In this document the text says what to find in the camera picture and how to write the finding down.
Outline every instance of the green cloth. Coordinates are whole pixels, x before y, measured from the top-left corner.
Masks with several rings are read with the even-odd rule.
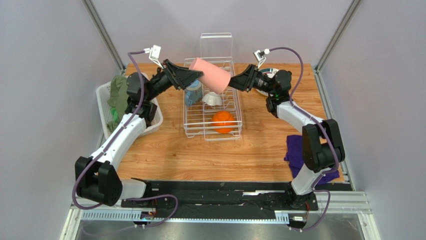
[[[126,77],[116,75],[114,79],[112,79],[111,92],[109,96],[110,97],[106,102],[111,106],[110,112],[114,120],[108,122],[107,126],[111,132],[114,132],[122,120],[128,106],[127,98],[129,98],[129,95],[127,95]]]

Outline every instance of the laundry basket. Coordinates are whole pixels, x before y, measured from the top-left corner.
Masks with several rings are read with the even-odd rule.
[[[105,83],[96,89],[97,105],[99,107],[100,121],[102,123],[105,139],[108,139],[112,133],[108,129],[107,123],[114,120],[113,115],[110,112],[111,106],[107,103],[107,100],[110,99],[110,91],[111,82]],[[155,113],[154,120],[151,122],[151,126],[147,127],[138,138],[158,131],[158,129],[160,129],[160,125],[163,123],[163,115],[161,113],[157,99],[154,98],[151,102],[157,105],[157,111]]]

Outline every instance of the wooden tabletop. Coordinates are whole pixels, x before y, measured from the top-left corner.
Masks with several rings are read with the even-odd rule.
[[[236,74],[248,64],[236,63]],[[148,76],[157,65],[139,64]],[[300,75],[299,64],[264,64],[292,72],[292,85]],[[320,118],[325,112],[312,67],[305,64],[302,81],[293,95],[299,106]],[[126,76],[136,72],[129,64]],[[183,91],[169,88],[157,97],[164,122],[157,132],[136,139],[124,156],[118,175],[121,179],[289,182],[293,179],[288,162],[288,135],[299,135],[290,124],[267,111],[265,97],[256,90],[240,93],[241,138],[205,141],[203,135],[187,138],[183,127]],[[342,172],[335,182],[343,182]]]

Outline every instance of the white wire rack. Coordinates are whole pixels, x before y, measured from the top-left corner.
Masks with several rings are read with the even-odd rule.
[[[212,63],[234,76],[234,62],[232,57],[203,57],[205,61]],[[194,58],[187,58],[184,60],[184,66],[191,65]],[[202,86],[203,96],[210,92],[210,89]],[[222,105],[209,106],[200,101],[192,106],[187,106],[183,102],[183,129],[188,138],[193,138],[197,135],[204,135],[206,141],[222,141],[222,140],[235,140],[241,137],[243,127],[243,119],[241,116],[240,96],[237,90],[232,87],[227,87],[220,95],[222,98]],[[232,126],[212,126],[213,116],[220,111],[229,112],[234,121],[221,121],[215,123],[232,123]],[[229,133],[219,133],[215,129],[232,128]]]

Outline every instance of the pink cylinder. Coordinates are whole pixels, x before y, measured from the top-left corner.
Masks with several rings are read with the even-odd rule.
[[[190,70],[202,71],[204,76],[198,80],[216,94],[221,94],[231,80],[231,73],[199,57],[192,61]]]

